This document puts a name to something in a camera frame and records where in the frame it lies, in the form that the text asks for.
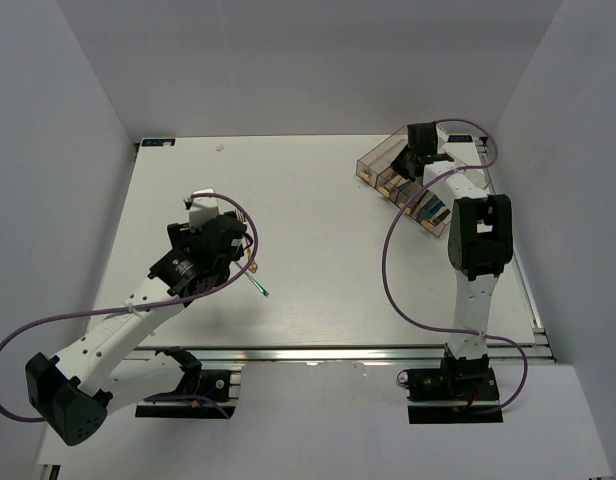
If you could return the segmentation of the black knife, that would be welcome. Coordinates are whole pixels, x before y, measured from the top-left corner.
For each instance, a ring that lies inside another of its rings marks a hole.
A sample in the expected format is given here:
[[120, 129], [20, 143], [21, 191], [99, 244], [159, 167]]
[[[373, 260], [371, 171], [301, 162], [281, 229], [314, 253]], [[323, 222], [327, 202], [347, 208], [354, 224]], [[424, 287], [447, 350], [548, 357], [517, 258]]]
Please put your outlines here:
[[446, 224], [446, 219], [450, 215], [450, 211], [448, 209], [444, 209], [440, 211], [437, 215], [431, 216], [429, 219], [425, 220], [423, 225], [430, 231], [434, 231], [440, 225]]

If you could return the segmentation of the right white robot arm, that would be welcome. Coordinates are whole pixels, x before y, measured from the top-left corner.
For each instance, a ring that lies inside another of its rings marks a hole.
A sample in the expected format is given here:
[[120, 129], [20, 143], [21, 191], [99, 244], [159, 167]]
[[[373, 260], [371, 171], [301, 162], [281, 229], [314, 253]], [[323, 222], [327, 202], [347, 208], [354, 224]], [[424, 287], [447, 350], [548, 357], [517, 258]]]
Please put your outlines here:
[[451, 211], [448, 258], [456, 273], [456, 302], [451, 336], [441, 361], [439, 384], [449, 397], [472, 391], [488, 370], [486, 334], [492, 295], [513, 256], [512, 205], [466, 175], [462, 165], [438, 149], [434, 122], [407, 126], [407, 144], [392, 168], [423, 182]]

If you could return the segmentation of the iridescent rainbow fork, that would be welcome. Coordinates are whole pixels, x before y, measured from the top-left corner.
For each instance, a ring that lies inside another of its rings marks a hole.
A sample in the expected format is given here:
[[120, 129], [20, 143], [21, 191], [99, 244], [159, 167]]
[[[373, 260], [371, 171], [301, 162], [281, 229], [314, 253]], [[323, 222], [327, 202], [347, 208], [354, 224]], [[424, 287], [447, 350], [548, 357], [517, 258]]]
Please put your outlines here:
[[250, 271], [245, 271], [244, 276], [252, 283], [252, 285], [259, 291], [261, 295], [263, 295], [264, 297], [270, 296], [269, 291], [255, 279], [255, 277]]

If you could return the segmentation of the blue knife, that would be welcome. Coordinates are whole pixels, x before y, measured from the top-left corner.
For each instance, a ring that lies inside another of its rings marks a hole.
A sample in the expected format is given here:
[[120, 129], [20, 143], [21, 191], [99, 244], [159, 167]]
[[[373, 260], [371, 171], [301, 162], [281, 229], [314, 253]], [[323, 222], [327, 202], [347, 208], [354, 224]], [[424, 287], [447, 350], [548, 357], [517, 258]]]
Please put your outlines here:
[[445, 207], [444, 203], [440, 200], [431, 199], [426, 204], [424, 204], [418, 215], [417, 219], [419, 221], [425, 221], [430, 218], [434, 218], [437, 213]]

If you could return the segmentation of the gold ornate fork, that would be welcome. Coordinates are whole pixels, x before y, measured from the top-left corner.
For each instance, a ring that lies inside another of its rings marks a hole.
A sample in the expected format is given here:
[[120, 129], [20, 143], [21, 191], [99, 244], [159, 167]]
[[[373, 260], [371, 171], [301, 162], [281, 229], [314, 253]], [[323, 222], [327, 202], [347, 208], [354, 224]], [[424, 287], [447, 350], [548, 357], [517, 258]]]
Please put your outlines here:
[[[249, 228], [249, 222], [247, 221], [247, 219], [244, 216], [244, 214], [240, 210], [236, 210], [235, 214], [236, 214], [236, 218], [246, 228]], [[248, 232], [245, 233], [244, 239], [242, 241], [242, 244], [243, 244], [243, 250], [244, 250], [244, 252], [245, 252], [245, 254], [247, 256], [247, 260], [250, 263], [249, 272], [251, 274], [255, 274], [257, 272], [257, 270], [258, 270], [258, 264], [253, 259], [253, 252], [252, 252], [253, 239], [252, 239], [252, 237], [250, 236], [250, 234]]]

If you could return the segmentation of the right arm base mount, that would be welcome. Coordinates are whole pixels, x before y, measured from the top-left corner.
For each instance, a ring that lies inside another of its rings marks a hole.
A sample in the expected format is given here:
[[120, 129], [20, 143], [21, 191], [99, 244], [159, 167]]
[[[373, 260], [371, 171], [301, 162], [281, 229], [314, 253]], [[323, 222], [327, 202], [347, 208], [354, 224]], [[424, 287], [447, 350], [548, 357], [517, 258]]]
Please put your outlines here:
[[499, 389], [492, 368], [482, 379], [459, 383], [454, 391], [440, 368], [401, 370], [397, 385], [407, 391], [411, 425], [499, 424], [503, 422]]

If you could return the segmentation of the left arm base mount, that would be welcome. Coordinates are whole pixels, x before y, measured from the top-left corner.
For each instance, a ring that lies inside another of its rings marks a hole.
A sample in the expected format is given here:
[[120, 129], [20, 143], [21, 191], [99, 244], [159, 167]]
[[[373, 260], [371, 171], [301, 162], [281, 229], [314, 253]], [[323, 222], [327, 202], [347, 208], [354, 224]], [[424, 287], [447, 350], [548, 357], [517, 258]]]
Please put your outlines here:
[[177, 387], [155, 394], [138, 404], [136, 418], [229, 420], [236, 410], [237, 387], [233, 382], [235, 372], [227, 369], [206, 369], [190, 352], [181, 347], [158, 349], [155, 355], [164, 354], [174, 360], [183, 372]]

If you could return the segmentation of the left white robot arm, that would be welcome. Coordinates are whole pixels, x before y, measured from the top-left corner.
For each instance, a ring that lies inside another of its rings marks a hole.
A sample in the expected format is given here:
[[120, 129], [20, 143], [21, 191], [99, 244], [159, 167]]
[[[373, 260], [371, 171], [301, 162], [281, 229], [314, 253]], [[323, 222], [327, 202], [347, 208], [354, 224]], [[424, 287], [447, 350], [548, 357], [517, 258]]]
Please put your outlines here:
[[113, 412], [156, 396], [194, 398], [202, 364], [175, 346], [135, 366], [122, 362], [146, 337], [182, 313], [195, 296], [224, 285], [244, 254], [247, 226], [233, 211], [199, 223], [171, 224], [170, 250], [127, 298], [119, 315], [52, 357], [38, 353], [25, 366], [31, 405], [68, 446], [91, 437]]

